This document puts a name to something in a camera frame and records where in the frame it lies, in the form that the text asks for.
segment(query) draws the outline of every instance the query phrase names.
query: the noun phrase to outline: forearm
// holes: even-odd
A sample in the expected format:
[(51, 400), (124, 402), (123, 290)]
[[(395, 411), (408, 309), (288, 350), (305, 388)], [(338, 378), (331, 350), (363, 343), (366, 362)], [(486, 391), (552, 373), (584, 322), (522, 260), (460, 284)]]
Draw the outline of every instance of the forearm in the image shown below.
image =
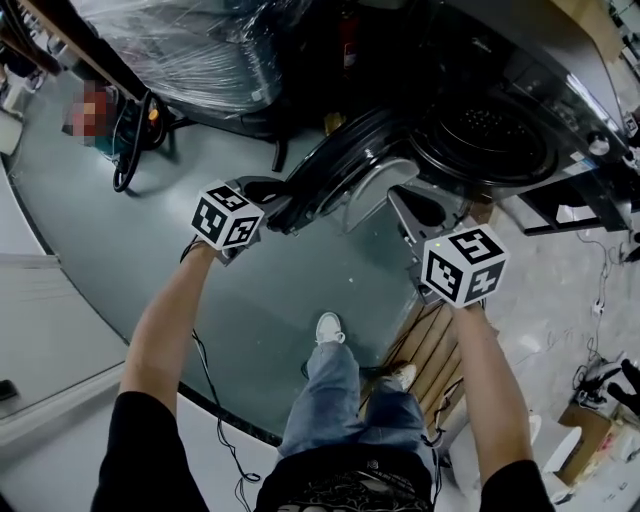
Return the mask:
[(121, 393), (147, 393), (175, 414), (180, 375), (191, 346), (191, 330), (215, 255), (216, 251), (206, 244), (195, 246), (147, 306), (133, 333)]
[(531, 460), (527, 406), (518, 382), (479, 306), (457, 310), (467, 408), (484, 484), (504, 466)]

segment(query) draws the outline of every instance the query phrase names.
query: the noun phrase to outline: wooden pallet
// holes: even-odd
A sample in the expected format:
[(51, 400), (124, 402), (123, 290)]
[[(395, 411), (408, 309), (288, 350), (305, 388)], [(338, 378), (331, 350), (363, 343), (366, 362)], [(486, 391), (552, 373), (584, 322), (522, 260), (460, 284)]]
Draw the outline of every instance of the wooden pallet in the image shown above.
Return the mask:
[[(384, 366), (393, 368), (406, 361), (418, 368), (410, 391), (418, 399), (429, 433), (433, 436), (435, 412), (444, 392), (462, 377), (460, 350), (453, 333), (452, 313), (448, 305), (414, 307), (389, 349)], [(367, 383), (362, 390), (362, 415), (366, 411), (371, 387), (372, 384)], [(440, 414), (441, 425), (463, 396), (464, 386), (461, 384), (450, 398), (451, 405)]]

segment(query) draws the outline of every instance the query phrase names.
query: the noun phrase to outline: white sneaker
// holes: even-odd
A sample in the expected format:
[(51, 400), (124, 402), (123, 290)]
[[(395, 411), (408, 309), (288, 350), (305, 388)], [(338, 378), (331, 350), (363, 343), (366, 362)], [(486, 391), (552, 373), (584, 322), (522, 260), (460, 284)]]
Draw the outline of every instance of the white sneaker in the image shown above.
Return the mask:
[(402, 386), (403, 391), (407, 391), (413, 381), (416, 380), (416, 373), (418, 373), (418, 368), (413, 363), (407, 363), (402, 368), (399, 368), (393, 373), (393, 377), (398, 379), (400, 382), (400, 386)]
[(335, 341), (337, 343), (344, 343), (346, 336), (342, 332), (340, 325), (340, 319), (335, 313), (327, 312), (318, 320), (318, 326), (316, 327), (316, 343), (328, 343)]

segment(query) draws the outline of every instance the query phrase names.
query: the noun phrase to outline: epoxy floor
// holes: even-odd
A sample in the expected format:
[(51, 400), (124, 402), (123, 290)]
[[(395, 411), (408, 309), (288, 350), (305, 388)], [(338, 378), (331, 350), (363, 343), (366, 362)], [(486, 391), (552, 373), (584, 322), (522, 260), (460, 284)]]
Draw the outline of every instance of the epoxy floor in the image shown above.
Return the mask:
[[(33, 98), (11, 174), (46, 242), (89, 303), (125, 338), (176, 269), (192, 233), (198, 190), (215, 179), (272, 175), (271, 144), (191, 126), (144, 153), (130, 194), (112, 189), (113, 164), (61, 133), (81, 84), (47, 80)], [(291, 141), (285, 173), (321, 140)], [(391, 212), (345, 236), (331, 219), (298, 237), (266, 233), (230, 267), (214, 264), (197, 319), (220, 401), (281, 435), (305, 379), (300, 372), (326, 310), (340, 314), (363, 365), (383, 356), (413, 300), (410, 251)], [(208, 396), (195, 350), (184, 381)]]
[[(609, 261), (608, 278), (601, 280), (602, 247), (583, 243), (575, 232), (525, 237), (514, 219), (525, 227), (543, 222), (519, 199), (503, 207), (495, 214), (495, 229), (511, 261), (499, 292), (487, 301), (487, 313), (529, 408), (558, 418), (573, 395), (576, 369), (587, 362), (587, 343), (596, 336), (593, 304), (599, 295), (606, 302), (597, 330), (600, 354), (614, 360), (626, 351), (631, 360), (640, 359), (640, 264)], [(561, 215), (571, 220), (583, 218), (582, 213)], [(579, 235), (603, 244), (615, 262), (620, 248), (628, 251), (626, 232), (596, 229)]]

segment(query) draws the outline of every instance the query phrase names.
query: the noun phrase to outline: blue jeans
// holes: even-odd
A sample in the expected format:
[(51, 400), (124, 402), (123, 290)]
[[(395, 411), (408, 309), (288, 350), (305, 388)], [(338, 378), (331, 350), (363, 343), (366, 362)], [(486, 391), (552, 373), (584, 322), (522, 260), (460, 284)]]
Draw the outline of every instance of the blue jeans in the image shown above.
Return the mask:
[(433, 470), (431, 449), (422, 441), (426, 435), (422, 411), (397, 379), (378, 381), (365, 420), (360, 421), (360, 376), (349, 347), (337, 342), (318, 345), (307, 371), (309, 382), (289, 414), (278, 448), (280, 458), (321, 446), (364, 443), (415, 453)]

